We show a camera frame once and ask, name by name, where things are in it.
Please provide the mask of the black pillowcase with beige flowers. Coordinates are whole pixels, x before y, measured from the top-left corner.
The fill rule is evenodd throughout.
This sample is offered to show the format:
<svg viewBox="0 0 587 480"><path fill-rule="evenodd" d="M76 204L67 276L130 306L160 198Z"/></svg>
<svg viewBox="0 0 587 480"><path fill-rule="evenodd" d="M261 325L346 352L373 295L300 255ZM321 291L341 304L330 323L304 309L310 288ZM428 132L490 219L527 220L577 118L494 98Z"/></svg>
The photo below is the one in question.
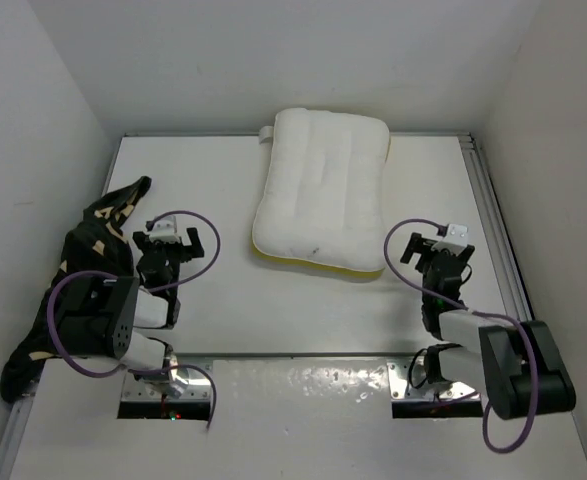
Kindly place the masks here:
<svg viewBox="0 0 587 480"><path fill-rule="evenodd" d="M83 211L82 220L64 238L60 265L45 291L28 334L18 344L0 376L0 397L12 404L26 392L56 351L50 340L46 307L52 288L71 273L97 270L115 275L133 274L133 256L122 228L147 194L152 179L142 176L130 185L112 191Z"/></svg>

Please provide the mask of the white pillow with yellow edge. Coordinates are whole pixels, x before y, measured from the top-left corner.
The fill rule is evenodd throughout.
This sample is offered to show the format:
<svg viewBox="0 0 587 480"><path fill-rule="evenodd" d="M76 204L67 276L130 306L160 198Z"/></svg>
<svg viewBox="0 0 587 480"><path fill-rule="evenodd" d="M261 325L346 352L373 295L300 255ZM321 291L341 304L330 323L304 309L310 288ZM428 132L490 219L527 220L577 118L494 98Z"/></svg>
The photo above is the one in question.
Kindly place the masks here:
<svg viewBox="0 0 587 480"><path fill-rule="evenodd" d="M362 115L288 108L271 142L251 240L262 256L364 278L385 268L382 177L391 135Z"/></svg>

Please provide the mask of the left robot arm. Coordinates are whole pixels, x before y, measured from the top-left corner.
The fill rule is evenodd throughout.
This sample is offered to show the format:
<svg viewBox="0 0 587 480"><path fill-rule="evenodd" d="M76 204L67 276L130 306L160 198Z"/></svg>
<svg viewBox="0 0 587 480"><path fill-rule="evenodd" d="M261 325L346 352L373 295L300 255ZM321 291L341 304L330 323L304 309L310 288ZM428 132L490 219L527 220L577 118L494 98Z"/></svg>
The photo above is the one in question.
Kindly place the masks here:
<svg viewBox="0 0 587 480"><path fill-rule="evenodd" d="M70 286L58 306L49 301L47 323L55 349L71 368L92 378L126 369L166 396L186 392L188 368L169 343L147 335L174 328L180 266L205 256L198 230L189 227L186 235L183 243L166 222L136 232L133 240L142 252L137 276L88 271L66 278Z"/></svg>

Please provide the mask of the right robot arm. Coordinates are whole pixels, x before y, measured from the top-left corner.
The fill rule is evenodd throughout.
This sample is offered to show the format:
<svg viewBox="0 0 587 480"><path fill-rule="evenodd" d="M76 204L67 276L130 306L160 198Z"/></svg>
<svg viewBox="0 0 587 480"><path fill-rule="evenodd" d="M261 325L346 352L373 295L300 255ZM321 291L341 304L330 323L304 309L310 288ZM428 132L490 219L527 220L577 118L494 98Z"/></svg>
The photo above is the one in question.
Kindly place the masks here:
<svg viewBox="0 0 587 480"><path fill-rule="evenodd" d="M422 275L422 322L439 341L426 349L423 381L462 382L485 395L503 420L536 412L552 414L575 408L577 396L548 325L542 321L500 324L473 314L461 299L463 272L475 247L450 251L442 242L415 232L400 258L417 256Z"/></svg>

